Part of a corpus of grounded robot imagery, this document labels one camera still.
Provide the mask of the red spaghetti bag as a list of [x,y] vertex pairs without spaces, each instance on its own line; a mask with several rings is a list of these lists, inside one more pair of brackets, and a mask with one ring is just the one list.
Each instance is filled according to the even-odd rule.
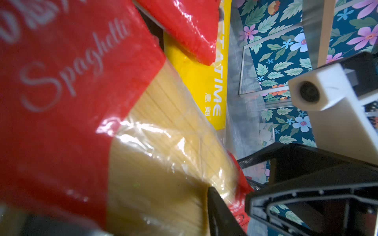
[[1,202],[116,236],[210,236],[251,190],[133,1],[1,1]]
[[216,61],[220,1],[137,1],[204,65]]

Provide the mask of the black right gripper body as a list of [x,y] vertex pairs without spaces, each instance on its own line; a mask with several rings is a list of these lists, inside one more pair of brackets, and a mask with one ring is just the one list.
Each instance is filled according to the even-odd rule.
[[[357,96],[378,90],[372,54],[362,52],[322,67],[333,64],[341,64]],[[298,124],[312,129],[308,113]],[[239,165],[245,169],[264,161],[272,162],[273,176],[246,197],[245,211],[252,219],[285,236],[377,235],[378,164],[317,144],[279,141],[239,160]]]

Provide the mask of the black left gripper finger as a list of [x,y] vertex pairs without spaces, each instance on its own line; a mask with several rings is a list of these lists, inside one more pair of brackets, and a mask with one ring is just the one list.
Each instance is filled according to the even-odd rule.
[[208,188],[207,209],[211,236],[246,236],[214,187]]

